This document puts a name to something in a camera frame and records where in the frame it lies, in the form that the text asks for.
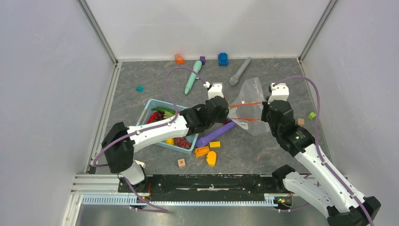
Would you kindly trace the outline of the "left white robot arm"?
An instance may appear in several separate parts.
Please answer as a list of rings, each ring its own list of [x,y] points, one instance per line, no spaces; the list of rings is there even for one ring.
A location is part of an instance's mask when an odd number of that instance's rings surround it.
[[[216,96],[165,120],[136,127],[118,122],[102,141],[100,153],[105,155],[112,174],[121,174],[135,191],[142,192],[148,186],[148,179],[144,169],[134,161],[134,152],[169,138],[202,133],[227,119],[228,106],[224,97]]]

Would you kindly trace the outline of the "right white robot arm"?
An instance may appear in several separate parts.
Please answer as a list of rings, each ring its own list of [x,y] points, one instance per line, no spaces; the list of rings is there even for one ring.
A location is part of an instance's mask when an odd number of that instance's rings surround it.
[[[273,189],[299,195],[319,210],[330,226],[372,226],[381,203],[374,196],[366,197],[333,166],[314,136],[297,125],[289,102],[274,100],[262,105],[261,120],[269,124],[280,147],[321,184],[312,184],[294,168],[284,165],[272,173]]]

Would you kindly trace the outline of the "clear orange zip bag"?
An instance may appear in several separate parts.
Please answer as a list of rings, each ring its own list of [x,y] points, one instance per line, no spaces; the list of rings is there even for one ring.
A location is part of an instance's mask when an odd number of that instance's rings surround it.
[[[237,98],[229,106],[228,118],[253,136],[270,132],[268,123],[261,120],[265,97],[259,78],[247,79]]]

